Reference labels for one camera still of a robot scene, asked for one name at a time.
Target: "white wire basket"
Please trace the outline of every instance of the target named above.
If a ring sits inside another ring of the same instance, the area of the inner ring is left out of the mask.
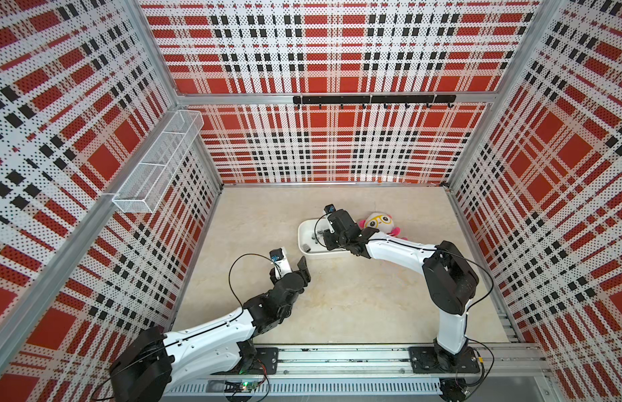
[[[156,212],[202,126],[198,111],[177,111],[123,183],[114,204],[125,213]]]

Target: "marble floor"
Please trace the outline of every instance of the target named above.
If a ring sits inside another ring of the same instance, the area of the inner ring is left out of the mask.
[[[226,186],[210,223],[202,252],[187,285],[173,329],[187,329],[237,307],[228,288],[228,269],[243,253],[268,256],[286,247],[291,265],[302,256],[297,228],[334,204],[355,221],[371,212],[393,216],[401,236],[417,243],[455,244],[472,258],[442,187],[263,187]],[[232,285],[242,300],[268,291],[271,265],[243,257]],[[308,261],[312,281],[291,317],[256,343],[423,343],[432,342],[438,311],[424,277],[391,262],[349,255]],[[478,285],[476,298],[486,293]],[[508,342],[490,298],[470,311],[467,335],[482,342]]]

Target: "plaid wall panel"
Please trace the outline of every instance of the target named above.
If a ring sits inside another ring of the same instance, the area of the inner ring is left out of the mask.
[[[0,402],[87,401],[140,330],[168,328],[215,196],[189,152],[158,212],[115,213],[3,373]]]
[[[564,1],[454,189],[566,396],[622,401],[622,3]]]
[[[193,106],[226,183],[447,181],[484,104]]]
[[[539,4],[140,3],[182,94],[493,91]]]
[[[118,1],[0,2],[0,323],[166,107]]]

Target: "stuffed toy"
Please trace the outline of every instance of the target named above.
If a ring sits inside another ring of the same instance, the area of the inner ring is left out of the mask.
[[[380,230],[382,233],[395,237],[400,234],[400,228],[397,228],[396,225],[394,225],[391,216],[382,212],[371,213],[367,219],[363,219],[358,222],[358,226],[360,229],[364,229],[365,226],[367,228],[375,228]]]

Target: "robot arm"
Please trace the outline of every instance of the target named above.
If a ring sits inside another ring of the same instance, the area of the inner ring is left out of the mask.
[[[297,296],[311,282],[306,257],[292,271],[286,250],[270,252],[273,289],[246,301],[242,308],[200,326],[162,334],[159,327],[141,332],[110,367],[116,402],[155,402],[164,390],[206,376],[240,372],[253,365],[257,350],[251,339],[291,315]]]
[[[462,355],[468,355],[467,309],[476,294],[478,277],[450,242],[422,245],[388,236],[378,229],[360,229],[345,210],[324,208],[330,228],[323,231],[329,250],[344,248],[355,255],[381,259],[425,276],[429,295],[438,307],[440,322],[434,340],[440,367],[454,371]]]

